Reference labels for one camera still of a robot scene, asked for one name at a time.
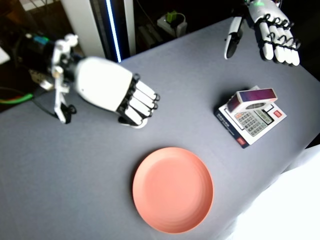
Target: red logo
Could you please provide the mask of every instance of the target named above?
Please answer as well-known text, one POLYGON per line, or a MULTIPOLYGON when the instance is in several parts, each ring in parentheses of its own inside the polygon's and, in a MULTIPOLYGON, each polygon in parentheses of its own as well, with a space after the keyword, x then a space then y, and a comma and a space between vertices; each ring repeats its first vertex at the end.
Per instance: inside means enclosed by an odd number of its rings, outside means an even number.
POLYGON ((241 146, 243 146, 243 145, 245 145, 245 144, 247 143, 242 137, 238 137, 238 138, 236 139, 236 141, 237 141, 241 146))
POLYGON ((275 111, 273 114, 276 115, 278 118, 280 118, 282 116, 282 113, 279 112, 278 110, 275 111))

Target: green light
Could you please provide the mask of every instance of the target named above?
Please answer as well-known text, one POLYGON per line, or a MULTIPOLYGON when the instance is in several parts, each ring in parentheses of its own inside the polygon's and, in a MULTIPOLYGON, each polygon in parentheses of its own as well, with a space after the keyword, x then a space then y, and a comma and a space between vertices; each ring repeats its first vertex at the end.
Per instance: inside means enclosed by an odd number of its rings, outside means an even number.
POLYGON ((255 6, 264 6, 265 4, 261 1, 257 1, 254 3, 255 6))

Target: box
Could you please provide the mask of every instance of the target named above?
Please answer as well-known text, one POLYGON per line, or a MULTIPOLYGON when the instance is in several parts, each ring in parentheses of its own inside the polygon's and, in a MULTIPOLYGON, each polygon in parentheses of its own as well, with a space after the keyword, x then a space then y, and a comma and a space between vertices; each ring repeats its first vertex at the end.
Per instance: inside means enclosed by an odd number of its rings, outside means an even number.
POLYGON ((287 115, 273 102, 263 109, 230 113, 227 104, 214 113, 234 139, 246 148, 274 128, 287 115))

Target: calculator keypad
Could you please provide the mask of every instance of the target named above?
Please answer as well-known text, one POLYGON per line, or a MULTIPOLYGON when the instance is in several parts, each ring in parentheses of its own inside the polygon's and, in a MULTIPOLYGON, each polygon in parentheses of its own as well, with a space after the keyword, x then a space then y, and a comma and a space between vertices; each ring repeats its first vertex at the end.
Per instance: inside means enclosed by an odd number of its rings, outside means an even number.
POLYGON ((237 113, 235 118, 252 137, 267 127, 267 124, 254 111, 237 113))

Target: white robotic hand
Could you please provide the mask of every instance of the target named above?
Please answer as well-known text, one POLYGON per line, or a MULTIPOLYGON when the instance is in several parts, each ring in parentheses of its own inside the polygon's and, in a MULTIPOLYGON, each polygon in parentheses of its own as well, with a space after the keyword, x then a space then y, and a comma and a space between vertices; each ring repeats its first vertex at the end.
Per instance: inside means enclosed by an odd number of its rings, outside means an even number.
POLYGON ((75 90, 89 103, 116 112, 119 122, 142 128, 158 108, 160 96, 119 64, 99 57, 81 60, 74 75, 75 90))
POLYGON ((298 66, 300 58, 297 50, 300 43, 293 38, 290 29, 294 24, 280 10, 279 4, 272 0, 254 0, 247 3, 247 8, 247 15, 239 14, 241 16, 235 16, 231 23, 224 58, 229 59, 235 53, 243 34, 243 17, 246 17, 247 21, 254 23, 254 29, 259 36, 258 45, 264 59, 298 66))

